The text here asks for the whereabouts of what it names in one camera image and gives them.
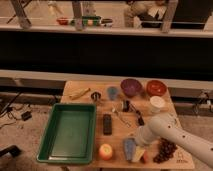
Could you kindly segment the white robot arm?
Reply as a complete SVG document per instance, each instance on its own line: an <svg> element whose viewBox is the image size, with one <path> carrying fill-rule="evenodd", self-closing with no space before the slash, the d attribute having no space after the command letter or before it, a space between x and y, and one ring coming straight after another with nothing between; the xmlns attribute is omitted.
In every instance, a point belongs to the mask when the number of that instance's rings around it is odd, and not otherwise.
<svg viewBox="0 0 213 171"><path fill-rule="evenodd" d="M170 113L152 116L144 126L134 133L137 145L149 146L159 137L167 139L213 169L213 142L193 135L176 125L177 118Z"/></svg>

